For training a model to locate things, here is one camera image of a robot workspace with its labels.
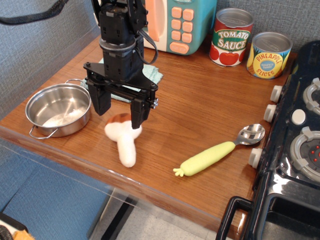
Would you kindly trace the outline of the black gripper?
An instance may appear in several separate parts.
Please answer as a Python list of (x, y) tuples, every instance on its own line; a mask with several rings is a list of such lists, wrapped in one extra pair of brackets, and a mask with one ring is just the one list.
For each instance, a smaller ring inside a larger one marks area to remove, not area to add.
[[(132, 74), (128, 81), (113, 80), (105, 75), (102, 63), (86, 62), (83, 65), (86, 70), (88, 92), (95, 112), (102, 116), (111, 107), (111, 94), (123, 97), (131, 101), (131, 126), (138, 129), (149, 117), (151, 109), (158, 106), (156, 91), (158, 85), (148, 79), (141, 70)], [(134, 91), (127, 87), (138, 88)]]

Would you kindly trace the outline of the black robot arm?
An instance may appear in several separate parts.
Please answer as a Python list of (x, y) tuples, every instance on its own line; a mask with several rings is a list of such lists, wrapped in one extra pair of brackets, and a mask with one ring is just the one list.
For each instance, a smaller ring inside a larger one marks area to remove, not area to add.
[(144, 40), (154, 41), (143, 30), (148, 11), (140, 0), (93, 0), (94, 14), (100, 27), (99, 45), (103, 62), (87, 62), (86, 84), (98, 115), (111, 107), (111, 95), (131, 102), (131, 126), (138, 129), (158, 104), (157, 84), (143, 74)]

